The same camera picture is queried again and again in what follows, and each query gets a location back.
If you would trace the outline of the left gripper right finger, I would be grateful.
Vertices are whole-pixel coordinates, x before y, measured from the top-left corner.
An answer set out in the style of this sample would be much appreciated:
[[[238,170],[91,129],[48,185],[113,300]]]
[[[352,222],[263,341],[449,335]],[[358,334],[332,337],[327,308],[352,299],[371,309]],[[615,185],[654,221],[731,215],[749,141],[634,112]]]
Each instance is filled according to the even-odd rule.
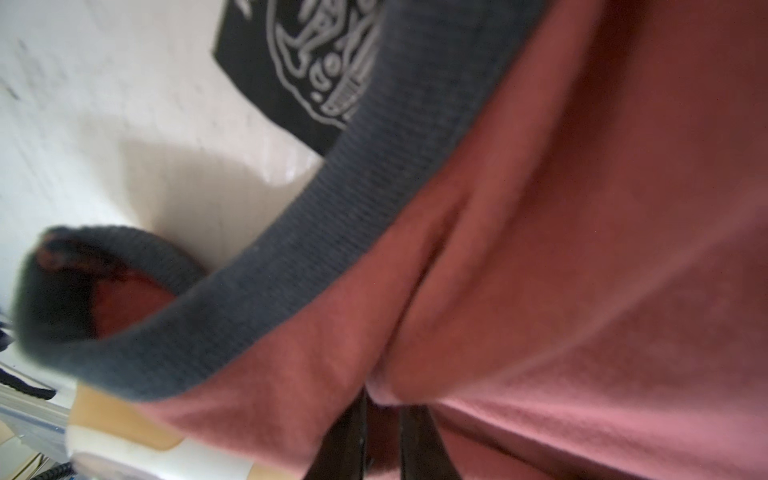
[[[461,480],[426,406],[400,411],[400,478],[402,480]]]

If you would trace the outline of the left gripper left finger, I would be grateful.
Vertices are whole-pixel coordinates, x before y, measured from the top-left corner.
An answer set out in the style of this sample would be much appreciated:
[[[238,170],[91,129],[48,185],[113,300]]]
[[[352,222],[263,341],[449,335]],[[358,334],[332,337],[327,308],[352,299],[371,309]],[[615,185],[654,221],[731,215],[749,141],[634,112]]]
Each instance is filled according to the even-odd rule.
[[[367,468],[368,398],[361,392],[334,422],[304,480],[362,480]]]

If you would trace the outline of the maroon tank top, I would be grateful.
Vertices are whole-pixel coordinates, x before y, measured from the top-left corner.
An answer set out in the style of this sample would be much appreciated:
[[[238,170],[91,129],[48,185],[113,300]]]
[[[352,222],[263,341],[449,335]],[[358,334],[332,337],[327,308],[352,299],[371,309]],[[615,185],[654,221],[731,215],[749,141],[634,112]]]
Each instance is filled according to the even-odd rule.
[[[321,169],[210,274],[48,230],[32,359],[302,479],[361,392],[363,479],[409,406],[462,479],[766,477],[765,2],[232,1],[216,58],[342,107]]]

